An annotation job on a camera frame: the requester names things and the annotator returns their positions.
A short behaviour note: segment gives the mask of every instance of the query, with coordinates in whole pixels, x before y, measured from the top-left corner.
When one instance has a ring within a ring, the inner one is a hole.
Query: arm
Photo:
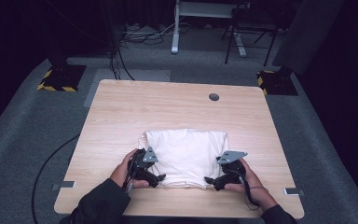
[[[127,154],[110,178],[86,194],[71,216],[63,218],[60,223],[119,223],[131,200],[122,187],[127,177],[128,163],[136,150]],[[148,183],[133,180],[133,187],[148,187]]]
[[[245,179],[249,184],[252,198],[256,203],[260,204],[260,208],[263,211],[263,215],[261,217],[264,221],[267,224],[296,223],[296,221],[289,214],[284,212],[269,192],[264,189],[260,179],[249,167],[248,163],[244,159],[240,159],[240,161],[246,170]],[[245,187],[242,184],[226,184],[225,189],[245,193]]]

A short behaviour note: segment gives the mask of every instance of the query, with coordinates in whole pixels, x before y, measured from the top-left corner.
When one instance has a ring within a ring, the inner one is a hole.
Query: metal bracket
[[[296,189],[296,188],[283,189],[283,193],[285,195],[298,195],[298,196],[301,196],[301,197],[306,196],[305,191],[303,189]]]
[[[144,162],[158,162],[158,158],[152,147],[149,147],[147,149],[144,156]]]
[[[247,152],[239,152],[239,151],[226,151],[217,161],[219,164],[227,164],[234,162],[242,157],[247,156]]]
[[[61,188],[72,189],[75,187],[75,181],[62,181],[61,184],[53,184],[51,187],[52,190],[59,190]]]

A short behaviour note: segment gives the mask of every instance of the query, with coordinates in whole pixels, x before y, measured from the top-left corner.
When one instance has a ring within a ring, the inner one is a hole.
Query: white desk frame
[[[179,52],[179,17],[212,17],[212,18],[231,18],[231,9],[236,5],[231,4],[215,4],[215,3],[198,3],[198,2],[181,2],[176,0],[175,7],[175,29],[172,40],[172,54]],[[241,57],[246,57],[245,48],[242,47],[241,36],[236,35],[235,38]]]

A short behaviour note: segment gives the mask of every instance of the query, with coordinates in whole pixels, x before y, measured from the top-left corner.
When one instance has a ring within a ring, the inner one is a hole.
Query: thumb
[[[133,187],[135,189],[148,188],[149,183],[145,180],[133,180]]]
[[[245,187],[242,184],[226,184],[226,190],[236,191],[238,193],[244,193]]]

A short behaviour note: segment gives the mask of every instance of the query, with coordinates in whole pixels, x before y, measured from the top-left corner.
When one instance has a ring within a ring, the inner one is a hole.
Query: white towel
[[[206,189],[205,176],[221,175],[216,157],[228,150],[228,143],[224,132],[181,129],[146,131],[139,139],[139,148],[148,147],[152,147],[158,157],[158,162],[148,171],[166,175],[160,186]]]

